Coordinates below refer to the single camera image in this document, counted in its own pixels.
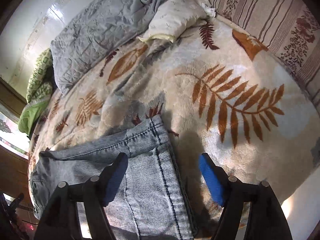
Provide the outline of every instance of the jeans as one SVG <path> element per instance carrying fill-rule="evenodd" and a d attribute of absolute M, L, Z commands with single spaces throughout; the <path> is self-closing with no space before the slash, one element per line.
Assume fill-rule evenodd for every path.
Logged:
<path fill-rule="evenodd" d="M 41 152 L 29 180 L 35 216 L 41 217 L 60 181 L 83 183 L 113 163 L 119 152 L 128 155 L 128 168 L 114 201 L 104 208 L 116 238 L 193 239 L 191 209 L 159 115 L 96 141 Z M 84 232 L 88 227 L 83 203 L 77 207 Z"/>

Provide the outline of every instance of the green patterned cloth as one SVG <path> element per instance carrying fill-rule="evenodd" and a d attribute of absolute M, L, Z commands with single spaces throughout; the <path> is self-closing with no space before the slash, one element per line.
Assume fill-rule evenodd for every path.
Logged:
<path fill-rule="evenodd" d="M 42 52 L 36 60 L 36 68 L 34 69 L 27 88 L 27 102 L 30 103 L 34 98 L 34 94 L 41 86 L 48 67 L 52 66 L 52 54 L 50 49 Z"/>
<path fill-rule="evenodd" d="M 30 134 L 32 124 L 38 119 L 49 104 L 52 94 L 50 82 L 43 83 L 33 94 L 31 101 L 23 108 L 19 118 L 18 128 L 20 132 Z"/>
<path fill-rule="evenodd" d="M 44 82 L 47 69 L 52 67 L 52 54 L 46 49 L 36 60 L 27 88 L 28 104 L 23 108 L 18 128 L 19 131 L 30 134 L 33 123 L 38 119 L 49 104 L 52 95 L 51 82 Z"/>

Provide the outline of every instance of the white wall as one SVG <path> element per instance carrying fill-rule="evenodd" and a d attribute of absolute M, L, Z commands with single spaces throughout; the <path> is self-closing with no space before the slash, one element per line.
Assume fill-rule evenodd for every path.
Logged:
<path fill-rule="evenodd" d="M 23 0 L 0 35 L 0 76 L 22 96 L 37 56 L 92 0 Z"/>

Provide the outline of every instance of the metal screw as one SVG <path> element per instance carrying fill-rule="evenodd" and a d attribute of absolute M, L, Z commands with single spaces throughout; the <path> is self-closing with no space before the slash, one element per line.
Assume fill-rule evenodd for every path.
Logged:
<path fill-rule="evenodd" d="M 231 182 L 236 182 L 237 178 L 235 176 L 229 176 L 228 180 L 231 181 Z"/>
<path fill-rule="evenodd" d="M 91 180 L 92 182 L 96 182 L 96 181 L 99 180 L 99 176 L 92 176 L 92 177 L 90 178 L 90 180 Z"/>
<path fill-rule="evenodd" d="M 66 182 L 65 181 L 59 182 L 59 184 L 58 184 L 58 187 L 60 187 L 60 188 L 63 188 L 65 186 L 66 186 Z"/>
<path fill-rule="evenodd" d="M 269 182 L 267 182 L 266 180 L 262 181 L 261 184 L 264 187 L 269 187 L 270 186 Z"/>

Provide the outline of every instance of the fleece blanket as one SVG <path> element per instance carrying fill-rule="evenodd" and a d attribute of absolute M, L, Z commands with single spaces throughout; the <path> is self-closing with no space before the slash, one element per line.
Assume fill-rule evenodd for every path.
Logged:
<path fill-rule="evenodd" d="M 57 90 L 35 128 L 29 173 L 41 151 L 114 134 L 157 114 L 170 134 L 198 237 L 212 234 L 222 210 L 199 171 L 201 153 L 243 182 L 267 180 L 280 202 L 319 165 L 320 118 L 312 103 L 257 39 L 210 18 L 174 44 L 132 40 L 65 97 Z M 245 206 L 242 226 L 247 215 Z"/>
<path fill-rule="evenodd" d="M 92 67 L 148 28 L 166 0 L 94 0 L 51 42 L 55 81 L 63 94 Z"/>

